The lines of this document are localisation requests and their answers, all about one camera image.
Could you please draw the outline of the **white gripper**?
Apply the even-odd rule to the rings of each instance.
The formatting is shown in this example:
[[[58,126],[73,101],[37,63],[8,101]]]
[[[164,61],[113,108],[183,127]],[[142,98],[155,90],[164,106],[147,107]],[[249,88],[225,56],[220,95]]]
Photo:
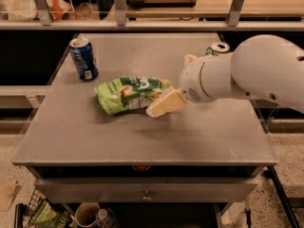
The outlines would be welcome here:
[[[235,83],[231,76],[231,57],[231,54],[202,57],[186,54],[184,68],[179,79],[179,86],[185,97],[194,103],[233,98]],[[174,87],[168,87],[146,109],[147,115],[158,118],[186,106],[187,99],[181,91]]]

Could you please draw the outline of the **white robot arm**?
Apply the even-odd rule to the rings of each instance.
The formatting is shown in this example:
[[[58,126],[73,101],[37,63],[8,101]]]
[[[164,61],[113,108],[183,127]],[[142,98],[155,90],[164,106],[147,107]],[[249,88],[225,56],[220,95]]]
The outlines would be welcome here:
[[[189,101],[267,100],[304,112],[304,51],[274,35],[258,35],[230,53],[184,56],[179,87],[167,88],[146,109],[151,117],[184,107]]]

